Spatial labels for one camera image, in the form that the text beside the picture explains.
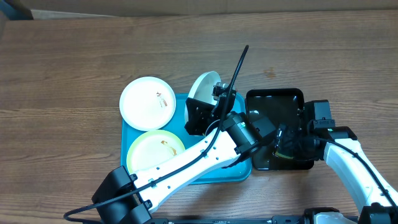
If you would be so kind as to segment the white plate with sauce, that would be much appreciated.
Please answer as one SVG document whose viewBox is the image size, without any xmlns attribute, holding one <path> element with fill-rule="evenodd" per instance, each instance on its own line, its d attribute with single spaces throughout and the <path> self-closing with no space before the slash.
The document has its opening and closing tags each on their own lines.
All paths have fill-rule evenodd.
<svg viewBox="0 0 398 224">
<path fill-rule="evenodd" d="M 199 105 L 199 109 L 211 113 L 217 104 L 217 101 L 212 95 L 214 86 L 221 81 L 220 75 L 216 71 L 210 71 L 202 73 L 192 85 L 188 97 L 185 101 L 185 111 L 184 120 L 185 124 L 189 120 L 188 104 L 190 104 L 189 99 L 197 100 L 199 103 L 205 103 L 204 105 Z"/>
</svg>

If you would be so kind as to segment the green and yellow sponge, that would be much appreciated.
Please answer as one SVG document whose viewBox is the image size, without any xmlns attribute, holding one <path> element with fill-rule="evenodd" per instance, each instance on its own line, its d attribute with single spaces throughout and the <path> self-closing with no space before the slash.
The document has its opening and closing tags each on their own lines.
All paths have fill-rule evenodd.
<svg viewBox="0 0 398 224">
<path fill-rule="evenodd" d="M 280 151 L 280 150 L 276 150 L 274 152 L 274 155 L 276 157 L 283 158 L 283 159 L 293 159 L 294 158 L 294 156 L 290 152 L 284 152 L 284 151 Z"/>
</svg>

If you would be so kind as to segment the yellow plate with sauce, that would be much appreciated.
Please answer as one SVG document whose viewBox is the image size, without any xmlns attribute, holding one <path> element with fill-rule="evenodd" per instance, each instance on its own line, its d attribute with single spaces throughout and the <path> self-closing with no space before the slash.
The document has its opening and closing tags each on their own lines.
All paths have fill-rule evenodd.
<svg viewBox="0 0 398 224">
<path fill-rule="evenodd" d="M 165 130 L 148 131 L 131 144 L 126 158 L 130 174 L 161 164 L 185 151 L 183 142 Z"/>
</svg>

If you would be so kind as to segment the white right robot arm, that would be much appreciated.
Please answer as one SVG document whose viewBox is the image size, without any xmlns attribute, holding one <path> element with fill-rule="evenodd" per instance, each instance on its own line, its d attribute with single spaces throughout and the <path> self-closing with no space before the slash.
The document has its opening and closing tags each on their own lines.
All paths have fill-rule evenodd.
<svg viewBox="0 0 398 224">
<path fill-rule="evenodd" d="M 305 129 L 280 124 L 274 155 L 300 162 L 325 161 L 354 200 L 359 223 L 397 223 L 397 190 L 371 164 L 349 127 L 314 121 Z"/>
</svg>

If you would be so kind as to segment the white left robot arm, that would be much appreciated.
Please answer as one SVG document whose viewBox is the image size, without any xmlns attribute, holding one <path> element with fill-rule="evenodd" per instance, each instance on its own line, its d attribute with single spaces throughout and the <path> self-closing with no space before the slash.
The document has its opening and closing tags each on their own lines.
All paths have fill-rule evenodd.
<svg viewBox="0 0 398 224">
<path fill-rule="evenodd" d="M 262 118 L 256 128 L 245 113 L 224 115 L 219 126 L 183 153 L 130 174 L 124 166 L 112 170 L 92 196 L 103 223 L 145 223 L 173 194 L 201 176 L 232 167 L 270 144 L 276 128 Z"/>
</svg>

